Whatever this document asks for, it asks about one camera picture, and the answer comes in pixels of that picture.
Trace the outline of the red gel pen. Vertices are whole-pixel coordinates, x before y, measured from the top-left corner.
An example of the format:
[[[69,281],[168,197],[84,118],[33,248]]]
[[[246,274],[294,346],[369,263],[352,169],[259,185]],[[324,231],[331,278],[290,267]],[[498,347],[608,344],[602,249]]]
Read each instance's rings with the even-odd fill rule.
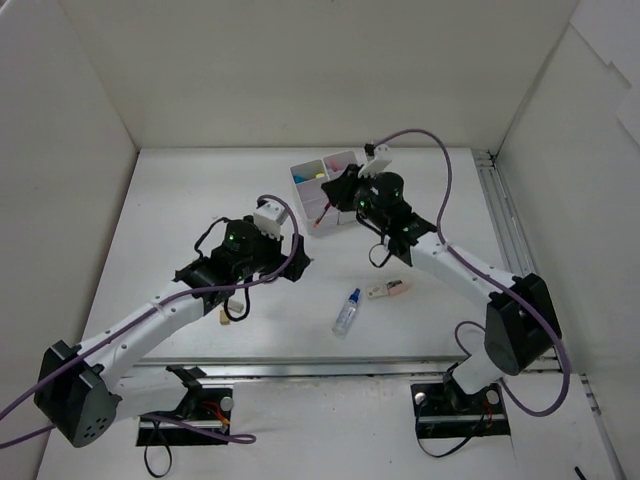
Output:
[[[322,206],[322,208],[319,210],[318,215],[313,221],[314,229],[328,228],[331,225],[331,222],[327,220],[330,210],[331,210],[331,204],[329,202],[327,202]]]

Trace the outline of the clear blue spray bottle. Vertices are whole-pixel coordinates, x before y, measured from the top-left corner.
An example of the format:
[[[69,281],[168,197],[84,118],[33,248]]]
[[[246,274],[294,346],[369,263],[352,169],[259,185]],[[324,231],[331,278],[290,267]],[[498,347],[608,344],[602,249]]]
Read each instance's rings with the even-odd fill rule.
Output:
[[[332,332],[335,336],[345,337],[349,332],[358,312],[360,296],[361,289],[356,288],[347,297],[332,327]]]

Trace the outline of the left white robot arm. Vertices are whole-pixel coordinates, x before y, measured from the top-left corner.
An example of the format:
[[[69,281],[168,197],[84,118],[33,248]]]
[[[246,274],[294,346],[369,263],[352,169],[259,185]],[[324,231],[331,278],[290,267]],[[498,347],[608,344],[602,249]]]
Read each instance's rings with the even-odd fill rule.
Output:
[[[241,219],[220,218],[224,237],[210,254],[176,271],[166,288],[112,328],[74,346],[58,341],[44,353],[34,403],[75,448],[96,441],[113,423],[169,412],[191,418],[199,409],[199,370],[169,366],[157,381],[129,377],[151,350],[233,295],[280,278],[298,281],[311,260],[295,231],[283,253],[281,227],[294,216],[267,202]]]

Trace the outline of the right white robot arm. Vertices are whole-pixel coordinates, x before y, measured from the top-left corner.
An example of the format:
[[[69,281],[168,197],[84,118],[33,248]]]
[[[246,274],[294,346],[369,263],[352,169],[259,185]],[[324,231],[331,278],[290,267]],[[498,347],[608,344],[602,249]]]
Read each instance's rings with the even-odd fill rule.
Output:
[[[404,199],[404,181],[393,172],[363,175],[351,164],[322,189],[330,205],[353,212],[373,231],[388,254],[443,282],[485,314],[484,341],[475,353],[453,366],[442,388],[445,405],[464,412],[479,392],[504,376],[516,376],[549,349],[563,369],[568,356],[545,281],[519,277],[475,257],[464,258],[439,228],[423,219]]]

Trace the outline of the white left compartment organizer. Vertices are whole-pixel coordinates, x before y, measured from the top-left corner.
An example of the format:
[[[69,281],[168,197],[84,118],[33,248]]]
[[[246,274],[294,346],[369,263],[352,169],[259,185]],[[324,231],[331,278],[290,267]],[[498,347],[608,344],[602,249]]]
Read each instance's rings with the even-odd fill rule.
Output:
[[[326,174],[325,166],[321,159],[314,159],[290,167],[290,177],[298,217],[307,233],[315,237],[326,236],[330,231],[338,227],[338,211],[331,207],[329,216],[327,217],[331,225],[328,228],[313,228],[313,221],[318,215],[319,210],[328,202],[326,195],[321,189],[321,186],[327,182],[328,179],[321,180],[314,178],[315,175],[320,172]],[[293,175],[307,176],[310,180],[301,184],[295,184],[292,178]]]

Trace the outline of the grey white eraser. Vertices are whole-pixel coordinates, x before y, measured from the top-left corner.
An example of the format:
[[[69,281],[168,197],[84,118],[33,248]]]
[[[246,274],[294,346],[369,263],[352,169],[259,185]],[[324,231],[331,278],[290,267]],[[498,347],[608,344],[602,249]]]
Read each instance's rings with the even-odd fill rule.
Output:
[[[241,315],[244,313],[245,306],[242,302],[229,299],[227,301],[227,309],[234,314]]]

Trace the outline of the white boxed eraser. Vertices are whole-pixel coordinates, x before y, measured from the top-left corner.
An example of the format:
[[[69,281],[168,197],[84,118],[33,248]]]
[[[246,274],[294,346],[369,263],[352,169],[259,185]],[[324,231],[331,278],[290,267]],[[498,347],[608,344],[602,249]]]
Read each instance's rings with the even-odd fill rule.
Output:
[[[389,287],[386,283],[370,285],[365,289],[365,293],[368,299],[383,298],[390,295]]]

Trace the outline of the tan eraser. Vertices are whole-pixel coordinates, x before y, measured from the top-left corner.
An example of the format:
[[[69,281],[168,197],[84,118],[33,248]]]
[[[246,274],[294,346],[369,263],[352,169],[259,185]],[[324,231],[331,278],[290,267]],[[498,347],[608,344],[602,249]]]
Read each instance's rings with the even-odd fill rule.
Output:
[[[232,320],[224,310],[219,311],[219,321],[221,325],[230,325],[232,323]]]

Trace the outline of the pink white correction tape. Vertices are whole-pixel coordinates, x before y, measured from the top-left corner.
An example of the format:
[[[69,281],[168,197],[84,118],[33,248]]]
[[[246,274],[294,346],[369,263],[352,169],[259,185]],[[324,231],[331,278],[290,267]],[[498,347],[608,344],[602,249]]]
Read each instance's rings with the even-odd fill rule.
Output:
[[[390,280],[386,287],[389,296],[397,296],[406,292],[411,287],[411,283],[403,279],[394,279]]]

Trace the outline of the aluminium front rail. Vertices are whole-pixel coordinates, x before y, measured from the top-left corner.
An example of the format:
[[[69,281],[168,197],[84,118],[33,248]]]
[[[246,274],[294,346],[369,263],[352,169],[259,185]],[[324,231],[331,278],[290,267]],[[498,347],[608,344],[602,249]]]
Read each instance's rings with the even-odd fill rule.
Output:
[[[209,377],[345,377],[385,375],[441,375],[466,359],[450,343],[441,353],[405,343],[359,342],[333,335],[318,338],[236,337],[229,330],[198,336],[177,333],[144,353],[122,337],[90,353],[93,344],[82,343],[89,365],[119,377],[134,370],[147,372],[167,366],[198,367]]]

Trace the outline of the aluminium rail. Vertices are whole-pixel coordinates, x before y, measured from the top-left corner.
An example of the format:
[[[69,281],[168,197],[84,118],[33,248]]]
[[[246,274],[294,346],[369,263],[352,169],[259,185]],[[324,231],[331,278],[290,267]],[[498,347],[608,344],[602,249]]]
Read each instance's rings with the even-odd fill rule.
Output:
[[[519,277],[535,273],[536,267],[520,220],[494,157],[479,149],[472,150],[472,157],[505,269]]]
[[[89,365],[119,377],[134,370],[147,372],[167,366],[198,367],[209,377],[345,377],[385,375],[441,375],[466,359],[450,343],[441,353],[405,343],[359,342],[333,335],[318,338],[236,337],[229,330],[198,336],[177,333],[144,353],[122,337],[90,353],[93,344],[82,343]]]

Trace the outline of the aluminium right rail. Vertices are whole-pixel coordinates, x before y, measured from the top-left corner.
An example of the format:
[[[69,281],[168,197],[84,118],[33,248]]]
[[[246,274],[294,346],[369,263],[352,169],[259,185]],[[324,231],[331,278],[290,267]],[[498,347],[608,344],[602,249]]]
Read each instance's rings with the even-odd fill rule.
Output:
[[[472,150],[472,157],[505,269],[519,277],[535,273],[536,267],[520,220],[494,157],[479,149]]]

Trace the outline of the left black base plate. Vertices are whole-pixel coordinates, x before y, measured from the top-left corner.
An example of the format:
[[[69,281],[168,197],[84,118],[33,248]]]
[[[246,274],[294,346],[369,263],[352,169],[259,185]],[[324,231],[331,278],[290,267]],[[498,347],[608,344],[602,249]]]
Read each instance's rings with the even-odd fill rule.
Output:
[[[203,389],[197,397],[189,397],[180,410],[159,412],[159,415],[179,419],[198,429],[228,436],[233,407],[232,387],[218,386]],[[136,447],[200,447],[227,444],[228,441],[225,439],[210,438],[167,422],[155,425],[149,420],[139,421],[135,441]]]

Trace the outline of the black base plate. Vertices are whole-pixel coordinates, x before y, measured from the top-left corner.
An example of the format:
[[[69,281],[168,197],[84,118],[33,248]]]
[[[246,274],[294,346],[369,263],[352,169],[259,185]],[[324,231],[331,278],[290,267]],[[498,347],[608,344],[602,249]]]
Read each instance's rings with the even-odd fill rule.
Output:
[[[420,440],[511,435],[498,383],[469,397],[462,406],[452,405],[442,383],[414,383],[410,389]]]
[[[197,397],[189,397],[180,410],[159,412],[159,415],[179,419],[198,429],[228,436],[233,407],[232,387],[218,386],[203,389]],[[149,420],[139,421],[135,441],[136,447],[200,447],[227,444],[228,441],[225,439],[210,438],[167,422],[155,425]]]

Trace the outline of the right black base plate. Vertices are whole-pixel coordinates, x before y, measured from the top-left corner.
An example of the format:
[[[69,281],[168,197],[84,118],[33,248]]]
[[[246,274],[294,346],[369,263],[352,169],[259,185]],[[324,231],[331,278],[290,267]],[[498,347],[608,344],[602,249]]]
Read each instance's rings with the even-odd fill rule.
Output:
[[[442,383],[414,383],[410,389],[420,440],[511,435],[498,383],[469,397],[462,406],[452,405]]]

